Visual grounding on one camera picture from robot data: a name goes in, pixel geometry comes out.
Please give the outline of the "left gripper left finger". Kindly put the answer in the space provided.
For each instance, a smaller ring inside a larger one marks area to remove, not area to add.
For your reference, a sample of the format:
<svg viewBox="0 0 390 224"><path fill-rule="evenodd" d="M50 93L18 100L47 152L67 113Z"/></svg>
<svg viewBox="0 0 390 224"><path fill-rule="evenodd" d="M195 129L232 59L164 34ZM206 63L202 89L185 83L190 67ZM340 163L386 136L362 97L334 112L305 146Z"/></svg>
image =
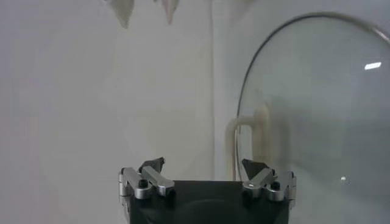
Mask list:
<svg viewBox="0 0 390 224"><path fill-rule="evenodd" d="M152 191L164 197L176 196L175 182L161 175L164 157L147 160L138 168L123 167L118 174L119 196L145 200L151 198Z"/></svg>

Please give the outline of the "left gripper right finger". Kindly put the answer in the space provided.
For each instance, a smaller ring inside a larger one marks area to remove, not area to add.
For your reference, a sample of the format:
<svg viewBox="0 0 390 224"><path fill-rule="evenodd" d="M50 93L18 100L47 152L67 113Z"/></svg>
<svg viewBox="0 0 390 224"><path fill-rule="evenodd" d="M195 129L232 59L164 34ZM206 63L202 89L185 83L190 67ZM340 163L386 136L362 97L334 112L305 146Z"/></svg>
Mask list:
<svg viewBox="0 0 390 224"><path fill-rule="evenodd" d="M297 178L292 171L278 173L265 163L243 159L242 164L248 180L243 182L243 191L251 198L264 195L273 202L295 202Z"/></svg>

